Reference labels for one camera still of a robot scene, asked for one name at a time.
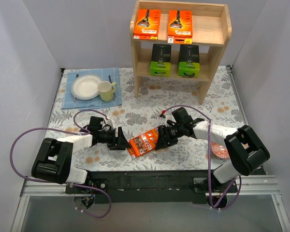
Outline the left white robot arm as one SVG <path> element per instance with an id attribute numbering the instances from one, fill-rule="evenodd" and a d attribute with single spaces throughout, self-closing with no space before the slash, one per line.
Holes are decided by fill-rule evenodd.
<path id="1" fill-rule="evenodd" d="M 32 176 L 58 184 L 76 183 L 82 193 L 89 193 L 93 189 L 93 181 L 87 177 L 88 171 L 72 167 L 73 154 L 96 144 L 106 144 L 110 150 L 125 150 L 131 145 L 121 127 L 113 128 L 102 117 L 92 116 L 85 128 L 89 134 L 45 138 L 33 164 Z"/>

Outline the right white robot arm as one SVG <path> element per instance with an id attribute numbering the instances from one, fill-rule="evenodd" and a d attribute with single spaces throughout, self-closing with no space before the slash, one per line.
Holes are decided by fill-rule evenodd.
<path id="1" fill-rule="evenodd" d="M 269 151 L 250 126 L 219 126 L 208 117 L 193 119 L 184 105 L 175 106 L 174 109 L 174 121 L 167 120 L 166 125 L 158 127 L 156 150 L 173 146 L 180 137 L 186 136 L 207 140 L 209 149 L 211 143 L 216 143 L 228 151 L 230 160 L 215 170 L 209 169 L 207 180 L 199 185 L 201 188 L 220 192 L 231 180 L 251 175 L 270 158 Z"/>

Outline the orange razor box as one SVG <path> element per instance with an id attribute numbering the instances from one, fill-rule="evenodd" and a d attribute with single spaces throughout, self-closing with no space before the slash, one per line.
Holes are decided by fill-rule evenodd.
<path id="1" fill-rule="evenodd" d="M 130 139 L 129 144 L 131 145 L 131 148 L 128 148 L 128 152 L 131 158 L 136 159 L 155 150 L 158 137 L 159 132 L 158 127 L 156 127 Z"/>
<path id="2" fill-rule="evenodd" d="M 192 36 L 192 12 L 186 10 L 170 10 L 167 43 L 192 44 Z"/>
<path id="3" fill-rule="evenodd" d="M 157 40 L 160 28 L 161 10 L 139 9 L 133 31 L 133 39 Z"/>

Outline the green black razor box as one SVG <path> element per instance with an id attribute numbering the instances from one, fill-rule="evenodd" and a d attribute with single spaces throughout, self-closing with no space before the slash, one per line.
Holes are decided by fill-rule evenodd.
<path id="1" fill-rule="evenodd" d="M 170 76 L 171 48 L 170 44 L 153 44 L 150 62 L 151 76 Z"/>
<path id="2" fill-rule="evenodd" d="M 181 44 L 178 60 L 178 76 L 198 77 L 200 71 L 200 54 L 198 45 Z"/>

